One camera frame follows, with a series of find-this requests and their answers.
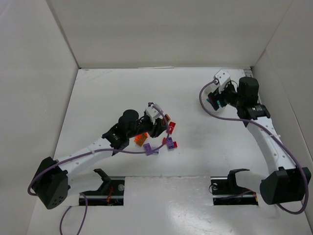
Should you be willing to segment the orange transparent lego piece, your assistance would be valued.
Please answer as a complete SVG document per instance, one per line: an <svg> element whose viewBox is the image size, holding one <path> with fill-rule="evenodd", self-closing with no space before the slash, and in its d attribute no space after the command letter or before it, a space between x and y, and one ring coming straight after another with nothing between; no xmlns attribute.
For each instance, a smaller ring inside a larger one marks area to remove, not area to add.
<svg viewBox="0 0 313 235"><path fill-rule="evenodd" d="M137 135L134 139L134 142L137 142L138 138L141 136L141 135Z"/></svg>

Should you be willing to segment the brown lego brick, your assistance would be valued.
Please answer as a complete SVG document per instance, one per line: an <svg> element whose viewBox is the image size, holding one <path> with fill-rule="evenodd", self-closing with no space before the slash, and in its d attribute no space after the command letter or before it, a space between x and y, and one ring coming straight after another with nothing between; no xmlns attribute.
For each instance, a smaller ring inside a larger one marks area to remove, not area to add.
<svg viewBox="0 0 313 235"><path fill-rule="evenodd" d="M146 139L147 139L147 136L141 135L141 136L138 138L136 144L141 147L141 146L145 143Z"/></svg>

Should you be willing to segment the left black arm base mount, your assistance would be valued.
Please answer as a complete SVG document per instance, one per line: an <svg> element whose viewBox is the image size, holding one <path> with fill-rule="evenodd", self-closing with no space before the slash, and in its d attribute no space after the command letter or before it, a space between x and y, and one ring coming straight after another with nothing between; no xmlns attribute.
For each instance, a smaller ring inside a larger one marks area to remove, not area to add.
<svg viewBox="0 0 313 235"><path fill-rule="evenodd" d="M100 180L96 182L95 189L84 191L88 206L123 206L125 177L109 176L102 169L93 170L93 177Z"/></svg>

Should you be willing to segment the large red lego brick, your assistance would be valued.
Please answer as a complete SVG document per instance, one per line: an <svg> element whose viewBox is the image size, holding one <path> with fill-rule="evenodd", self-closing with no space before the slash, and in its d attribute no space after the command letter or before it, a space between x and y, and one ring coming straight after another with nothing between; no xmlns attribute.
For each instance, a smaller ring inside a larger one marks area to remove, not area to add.
<svg viewBox="0 0 313 235"><path fill-rule="evenodd" d="M173 130L174 130L174 128L175 128L175 126L176 126L176 123L175 122L170 122L169 123L169 131L168 131L168 133L171 135L172 133L173 133Z"/></svg>

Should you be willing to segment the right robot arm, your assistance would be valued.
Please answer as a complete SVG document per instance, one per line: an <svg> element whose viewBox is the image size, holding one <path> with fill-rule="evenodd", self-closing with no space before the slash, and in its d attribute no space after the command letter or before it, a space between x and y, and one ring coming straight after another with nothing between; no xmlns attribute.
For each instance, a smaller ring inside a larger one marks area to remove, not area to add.
<svg viewBox="0 0 313 235"><path fill-rule="evenodd" d="M305 208L309 200L311 172L301 167L298 160L282 144L272 125L270 113L259 102L259 83L253 77L242 77L234 87L229 75L215 75L208 84L207 100L216 111L230 105L238 118L255 138L268 166L269 175L260 181L260 194L268 204L279 207L283 203L302 201Z"/></svg>

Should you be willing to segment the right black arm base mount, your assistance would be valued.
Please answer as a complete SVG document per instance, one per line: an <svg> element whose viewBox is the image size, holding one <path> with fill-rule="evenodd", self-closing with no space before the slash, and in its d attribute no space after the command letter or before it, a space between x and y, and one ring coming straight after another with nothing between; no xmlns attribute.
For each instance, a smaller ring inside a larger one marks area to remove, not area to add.
<svg viewBox="0 0 313 235"><path fill-rule="evenodd" d="M237 185L236 173L245 171L249 169L233 169L227 176L210 177L209 191L212 193L214 206L259 205L255 192Z"/></svg>

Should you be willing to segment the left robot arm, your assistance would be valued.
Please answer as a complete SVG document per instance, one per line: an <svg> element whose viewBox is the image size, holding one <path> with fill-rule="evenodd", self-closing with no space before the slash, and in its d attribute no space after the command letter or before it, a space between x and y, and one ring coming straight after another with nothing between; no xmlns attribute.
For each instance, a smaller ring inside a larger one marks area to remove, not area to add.
<svg viewBox="0 0 313 235"><path fill-rule="evenodd" d="M27 188L28 194L37 196L51 210L73 194L109 192L111 179L103 170L97 168L91 174L83 172L118 153L132 154L126 150L131 138L144 133L157 138L169 130L169 121L168 115L156 105L147 107L142 117L135 110L124 111L117 124L89 146L56 160L43 159Z"/></svg>

